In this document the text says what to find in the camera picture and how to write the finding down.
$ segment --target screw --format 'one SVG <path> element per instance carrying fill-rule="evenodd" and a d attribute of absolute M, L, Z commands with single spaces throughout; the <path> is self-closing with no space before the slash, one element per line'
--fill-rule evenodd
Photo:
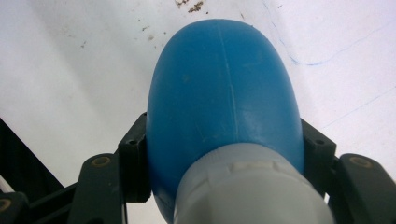
<path fill-rule="evenodd" d="M 94 167 L 104 167 L 110 163 L 109 157 L 98 157 L 91 162 Z"/>
<path fill-rule="evenodd" d="M 355 165 L 358 165 L 358 166 L 361 166 L 364 168 L 372 168 L 373 167 L 373 165 L 369 161 L 367 161 L 361 157 L 351 157 L 351 158 L 349 158 L 349 160 L 352 163 L 354 163 Z"/>

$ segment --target white surface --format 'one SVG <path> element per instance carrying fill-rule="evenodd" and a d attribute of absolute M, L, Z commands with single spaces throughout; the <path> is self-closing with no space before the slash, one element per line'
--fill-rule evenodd
<path fill-rule="evenodd" d="M 395 1 L 3 0 L 0 116 L 64 185 L 146 111 L 155 63 L 184 25 L 254 25 L 286 65 L 301 117 L 396 178 Z M 151 203 L 131 223 L 163 223 Z"/>

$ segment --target dirt speck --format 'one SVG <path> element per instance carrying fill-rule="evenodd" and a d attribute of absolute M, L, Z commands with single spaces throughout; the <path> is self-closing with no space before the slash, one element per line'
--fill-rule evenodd
<path fill-rule="evenodd" d="M 82 49 L 85 48 L 85 44 L 87 43 L 87 41 L 85 40 L 84 43 L 82 43 L 82 45 L 80 46 Z"/>
<path fill-rule="evenodd" d="M 187 4 L 190 0 L 175 0 L 176 5 L 180 8 L 181 5 Z"/>
<path fill-rule="evenodd" d="M 194 5 L 194 7 L 189 9 L 189 13 L 192 13 L 194 11 L 199 11 L 201 10 L 201 6 L 204 4 L 203 1 L 198 2 L 197 4 Z"/>

